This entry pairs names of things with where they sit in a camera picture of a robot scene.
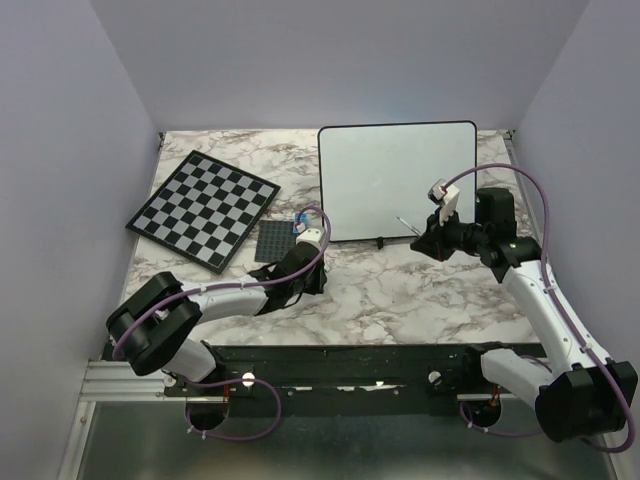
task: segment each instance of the whiteboard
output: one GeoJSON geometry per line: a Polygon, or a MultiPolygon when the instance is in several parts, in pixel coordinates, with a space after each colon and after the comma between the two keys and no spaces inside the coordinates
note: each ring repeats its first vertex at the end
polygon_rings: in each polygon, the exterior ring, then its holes
{"type": "MultiPolygon", "coordinates": [[[[318,132],[322,208],[333,241],[397,238],[424,231],[439,179],[476,165],[473,122],[324,127],[318,132]]],[[[460,220],[474,220],[475,175],[456,182],[460,220]]]]}

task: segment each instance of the white pen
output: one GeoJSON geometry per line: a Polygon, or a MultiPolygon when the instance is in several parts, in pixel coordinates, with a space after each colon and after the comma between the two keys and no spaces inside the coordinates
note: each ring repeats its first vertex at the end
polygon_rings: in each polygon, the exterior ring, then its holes
{"type": "Polygon", "coordinates": [[[403,224],[405,227],[407,227],[409,230],[411,230],[413,233],[415,233],[417,236],[422,235],[422,232],[420,230],[418,230],[416,227],[414,227],[413,225],[411,225],[409,222],[407,222],[406,220],[404,220],[403,218],[400,217],[396,217],[398,219],[398,221],[403,224]]]}

